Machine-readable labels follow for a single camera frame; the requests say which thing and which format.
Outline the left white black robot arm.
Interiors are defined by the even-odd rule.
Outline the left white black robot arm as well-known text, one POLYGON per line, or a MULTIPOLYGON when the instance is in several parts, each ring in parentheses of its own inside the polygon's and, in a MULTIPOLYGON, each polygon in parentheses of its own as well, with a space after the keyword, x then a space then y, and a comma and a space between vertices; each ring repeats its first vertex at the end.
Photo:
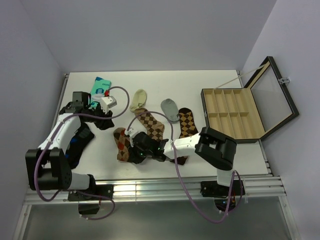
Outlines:
POLYGON ((79 190, 86 200, 96 197, 98 188, 91 174, 73 173, 83 150, 95 137, 88 123, 100 130, 113 128, 112 96, 75 91, 64 106, 47 139, 25 154, 28 182, 32 190, 79 190))

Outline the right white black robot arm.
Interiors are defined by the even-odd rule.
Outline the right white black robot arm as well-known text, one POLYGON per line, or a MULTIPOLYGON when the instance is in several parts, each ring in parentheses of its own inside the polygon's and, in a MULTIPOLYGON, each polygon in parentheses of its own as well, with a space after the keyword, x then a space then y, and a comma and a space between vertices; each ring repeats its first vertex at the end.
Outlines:
POLYGON ((130 145, 138 156, 152 158, 159 162, 175 157, 198 155, 217 169, 216 189, 222 195, 233 188, 232 172, 237 142, 232 137, 210 127, 203 127, 199 133, 179 139, 156 141, 144 132, 130 128, 124 131, 130 137, 130 145))

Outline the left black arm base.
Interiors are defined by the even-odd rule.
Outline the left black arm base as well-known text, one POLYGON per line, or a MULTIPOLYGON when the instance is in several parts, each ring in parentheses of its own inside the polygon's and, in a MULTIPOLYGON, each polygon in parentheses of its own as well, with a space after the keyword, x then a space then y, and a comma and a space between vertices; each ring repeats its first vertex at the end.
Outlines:
POLYGON ((89 220, 100 220, 110 216, 116 208, 113 200, 114 185, 103 184, 97 185, 94 193, 89 193, 84 190, 73 190, 68 193, 68 202, 78 202, 78 213, 83 218, 89 220), (105 216, 95 217, 102 210, 102 201, 110 201, 112 208, 105 216))

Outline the orange green argyle sock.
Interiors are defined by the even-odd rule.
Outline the orange green argyle sock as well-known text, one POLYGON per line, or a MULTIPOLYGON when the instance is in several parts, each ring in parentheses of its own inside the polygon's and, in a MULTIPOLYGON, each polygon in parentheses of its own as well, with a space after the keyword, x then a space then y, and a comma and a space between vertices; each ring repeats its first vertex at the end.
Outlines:
POLYGON ((116 159, 121 162, 132 163, 134 154, 131 148, 130 138, 125 135, 125 130, 124 127, 118 127, 113 131, 113 139, 118 150, 116 159))

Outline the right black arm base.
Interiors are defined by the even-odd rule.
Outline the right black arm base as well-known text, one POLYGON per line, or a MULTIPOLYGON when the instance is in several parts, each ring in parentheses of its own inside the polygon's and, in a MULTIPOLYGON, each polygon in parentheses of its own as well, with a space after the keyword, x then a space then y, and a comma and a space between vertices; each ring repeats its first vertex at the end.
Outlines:
MULTIPOLYGON (((217 181, 201 181, 200 193, 204 198, 213 198, 214 204, 219 211, 224 212, 227 209, 227 202, 229 199, 229 187, 218 185, 217 181)), ((231 190, 230 204, 228 212, 237 207, 237 197, 246 194, 243 181, 234 180, 231 190)))

